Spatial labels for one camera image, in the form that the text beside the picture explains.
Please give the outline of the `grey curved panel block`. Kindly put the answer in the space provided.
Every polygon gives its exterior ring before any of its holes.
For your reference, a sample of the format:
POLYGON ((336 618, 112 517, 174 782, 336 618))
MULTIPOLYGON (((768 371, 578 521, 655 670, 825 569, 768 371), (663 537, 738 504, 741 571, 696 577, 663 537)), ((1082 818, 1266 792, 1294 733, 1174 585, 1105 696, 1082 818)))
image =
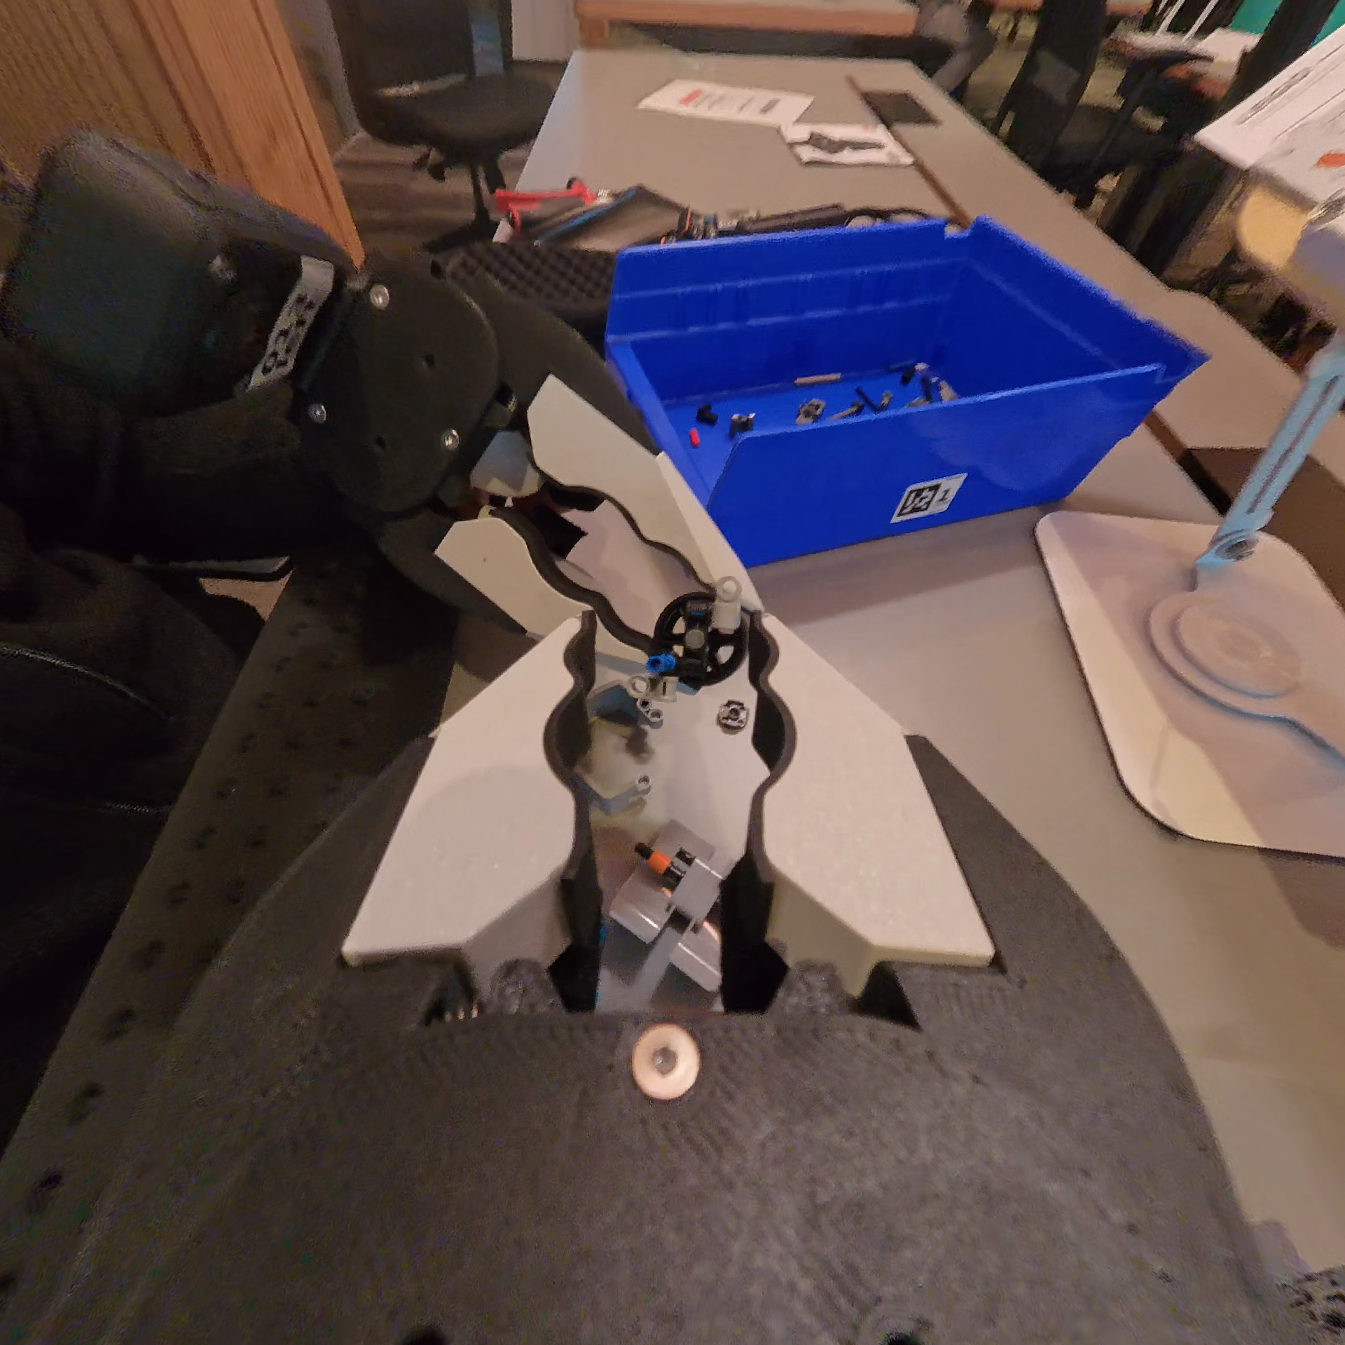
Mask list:
POLYGON ((650 674, 605 683, 586 701, 588 747, 576 771, 591 803, 615 816, 652 789, 653 734, 663 709, 650 674))

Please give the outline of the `black foam pad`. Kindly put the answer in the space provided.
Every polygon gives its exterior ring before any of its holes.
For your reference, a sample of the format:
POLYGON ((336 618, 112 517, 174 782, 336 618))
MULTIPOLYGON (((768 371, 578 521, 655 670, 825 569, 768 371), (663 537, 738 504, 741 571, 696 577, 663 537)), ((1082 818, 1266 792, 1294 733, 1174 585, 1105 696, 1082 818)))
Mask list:
POLYGON ((437 256, 437 273, 466 286, 487 278, 575 328, 591 344, 604 339, 616 252, 530 241, 474 241, 437 256))

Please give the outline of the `red handled tool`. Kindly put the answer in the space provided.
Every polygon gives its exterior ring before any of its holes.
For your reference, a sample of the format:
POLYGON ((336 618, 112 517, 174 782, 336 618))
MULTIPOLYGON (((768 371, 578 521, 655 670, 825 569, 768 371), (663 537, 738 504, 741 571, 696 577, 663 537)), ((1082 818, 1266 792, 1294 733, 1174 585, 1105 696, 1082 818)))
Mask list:
POLYGON ((498 188, 493 192, 493 204, 499 217, 573 211, 592 206, 599 200, 600 190, 589 188, 581 179, 572 179, 562 188, 498 188))

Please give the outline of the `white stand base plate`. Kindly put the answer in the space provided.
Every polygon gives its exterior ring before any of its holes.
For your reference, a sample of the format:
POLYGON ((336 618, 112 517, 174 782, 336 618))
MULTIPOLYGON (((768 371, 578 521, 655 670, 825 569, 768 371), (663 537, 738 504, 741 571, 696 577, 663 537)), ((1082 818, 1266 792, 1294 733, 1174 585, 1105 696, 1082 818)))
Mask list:
POLYGON ((1214 843, 1343 854, 1342 606, 1258 533, 1057 510, 1036 545, 1126 790, 1214 843))

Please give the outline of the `black cabled adapter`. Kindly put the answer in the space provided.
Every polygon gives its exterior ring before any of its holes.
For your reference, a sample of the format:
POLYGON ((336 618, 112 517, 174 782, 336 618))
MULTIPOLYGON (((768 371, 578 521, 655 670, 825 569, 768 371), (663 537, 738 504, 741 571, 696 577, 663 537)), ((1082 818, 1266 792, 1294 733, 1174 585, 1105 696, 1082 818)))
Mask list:
POLYGON ((823 230, 833 227, 865 227, 874 224, 916 224, 935 220, 946 224, 945 214, 916 206, 805 206, 781 212, 696 212, 682 209, 677 222, 656 235, 653 244, 680 241, 711 241, 732 236, 760 236, 765 233, 823 230))

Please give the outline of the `black and white sheet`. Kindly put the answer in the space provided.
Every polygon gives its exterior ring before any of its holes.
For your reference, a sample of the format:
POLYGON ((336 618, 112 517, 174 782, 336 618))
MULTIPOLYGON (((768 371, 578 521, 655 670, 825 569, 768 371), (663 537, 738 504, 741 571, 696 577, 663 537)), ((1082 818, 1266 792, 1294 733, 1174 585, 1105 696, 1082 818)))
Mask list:
POLYGON ((914 164, 914 155, 882 123, 789 123, 781 136, 802 164, 914 164))

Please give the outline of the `person's left forearm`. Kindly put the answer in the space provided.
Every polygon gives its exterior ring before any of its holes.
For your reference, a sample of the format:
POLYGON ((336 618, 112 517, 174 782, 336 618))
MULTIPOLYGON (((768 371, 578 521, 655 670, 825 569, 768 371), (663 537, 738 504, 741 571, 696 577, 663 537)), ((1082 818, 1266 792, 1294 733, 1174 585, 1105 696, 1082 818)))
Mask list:
POLYGON ((2 344, 3 550, 258 560, 352 529, 272 389, 134 416, 2 344))

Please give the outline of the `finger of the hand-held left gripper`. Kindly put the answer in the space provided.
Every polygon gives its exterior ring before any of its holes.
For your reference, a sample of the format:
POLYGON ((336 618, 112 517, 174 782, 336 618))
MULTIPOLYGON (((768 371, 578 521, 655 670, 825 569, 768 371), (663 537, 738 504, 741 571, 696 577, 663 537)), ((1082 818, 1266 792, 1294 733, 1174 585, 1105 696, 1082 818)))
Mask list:
POLYGON ((584 611, 596 613, 597 642, 652 640, 616 613, 596 579, 559 560, 536 526, 512 510, 488 509, 448 525, 432 553, 535 640, 584 611))
POLYGON ((762 598, 728 539, 668 453, 650 451, 556 374, 527 413, 535 467, 549 481, 602 496, 648 545, 677 553, 698 579, 733 577, 749 611, 762 598))

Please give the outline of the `small dark block parts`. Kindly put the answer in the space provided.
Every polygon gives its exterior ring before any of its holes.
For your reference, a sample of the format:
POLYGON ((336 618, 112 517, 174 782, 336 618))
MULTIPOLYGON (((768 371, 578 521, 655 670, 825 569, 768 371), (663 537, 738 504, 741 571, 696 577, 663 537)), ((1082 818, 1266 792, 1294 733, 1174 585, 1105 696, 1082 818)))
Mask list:
POLYGON ((701 448, 720 432, 735 443, 751 432, 847 422, 959 398, 949 379, 924 360, 890 363, 885 374, 885 384, 873 389, 847 382, 839 373, 799 376, 793 384, 796 397, 786 390, 767 392, 764 403, 754 408, 730 409, 706 400, 692 411, 684 438, 692 448, 701 448))

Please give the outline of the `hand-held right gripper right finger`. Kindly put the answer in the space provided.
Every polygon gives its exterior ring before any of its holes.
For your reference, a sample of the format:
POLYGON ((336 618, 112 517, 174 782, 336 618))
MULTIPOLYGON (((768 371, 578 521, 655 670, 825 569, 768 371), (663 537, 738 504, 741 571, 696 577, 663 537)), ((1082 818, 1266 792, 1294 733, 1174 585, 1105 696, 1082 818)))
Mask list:
POLYGON ((903 726, 765 614, 783 773, 762 798, 767 943, 858 995, 879 963, 985 968, 996 944, 903 726))

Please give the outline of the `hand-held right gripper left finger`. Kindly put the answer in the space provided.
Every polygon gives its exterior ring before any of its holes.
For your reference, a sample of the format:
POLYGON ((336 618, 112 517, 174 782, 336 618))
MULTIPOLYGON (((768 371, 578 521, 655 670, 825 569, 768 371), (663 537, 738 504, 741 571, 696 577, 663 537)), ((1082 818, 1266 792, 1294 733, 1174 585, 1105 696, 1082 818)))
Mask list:
POLYGON ((567 616, 442 722, 341 957, 549 965, 573 935, 562 870, 580 803, 544 733, 583 688, 594 614, 567 616))

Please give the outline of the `blue plastic bin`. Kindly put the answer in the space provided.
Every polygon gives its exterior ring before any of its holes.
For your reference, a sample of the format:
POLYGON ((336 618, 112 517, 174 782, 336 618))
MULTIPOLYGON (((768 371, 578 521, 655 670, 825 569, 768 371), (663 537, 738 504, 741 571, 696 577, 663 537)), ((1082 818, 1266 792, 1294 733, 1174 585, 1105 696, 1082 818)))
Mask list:
POLYGON ((1001 224, 935 220, 632 246, 607 355, 652 437, 749 566, 1071 494, 1207 360, 1001 224), (799 376, 884 385, 924 360, 959 397, 708 446, 703 401, 799 376))

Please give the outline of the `white printed paper sheet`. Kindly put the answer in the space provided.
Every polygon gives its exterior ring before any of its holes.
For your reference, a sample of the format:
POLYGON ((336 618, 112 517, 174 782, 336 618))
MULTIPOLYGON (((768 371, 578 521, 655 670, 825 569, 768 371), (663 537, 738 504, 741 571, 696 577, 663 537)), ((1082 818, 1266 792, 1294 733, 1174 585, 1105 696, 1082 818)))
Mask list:
POLYGON ((781 129, 797 123, 812 104, 813 96, 804 92, 733 86, 704 78, 674 78, 640 99, 637 108, 703 121, 781 129))

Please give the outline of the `small grey panel orange pin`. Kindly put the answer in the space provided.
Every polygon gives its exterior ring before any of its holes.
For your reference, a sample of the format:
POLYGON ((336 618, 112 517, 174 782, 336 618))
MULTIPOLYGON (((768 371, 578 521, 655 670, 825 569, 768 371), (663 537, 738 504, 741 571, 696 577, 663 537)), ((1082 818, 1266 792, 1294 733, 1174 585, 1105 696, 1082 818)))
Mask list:
POLYGON ((714 997, 722 984, 722 935, 712 915, 724 875, 714 845, 669 819, 632 845, 636 866, 616 890, 610 925, 644 951, 632 992, 652 997, 666 979, 714 997))

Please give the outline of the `black round core blue pin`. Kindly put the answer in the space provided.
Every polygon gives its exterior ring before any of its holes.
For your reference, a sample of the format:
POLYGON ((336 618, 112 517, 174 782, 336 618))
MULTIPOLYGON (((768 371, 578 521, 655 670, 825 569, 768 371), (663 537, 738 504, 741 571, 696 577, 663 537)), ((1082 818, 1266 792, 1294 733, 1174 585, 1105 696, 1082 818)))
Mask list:
POLYGON ((674 597, 656 616, 644 672, 696 693, 722 683, 748 653, 743 584, 722 576, 709 590, 674 597))

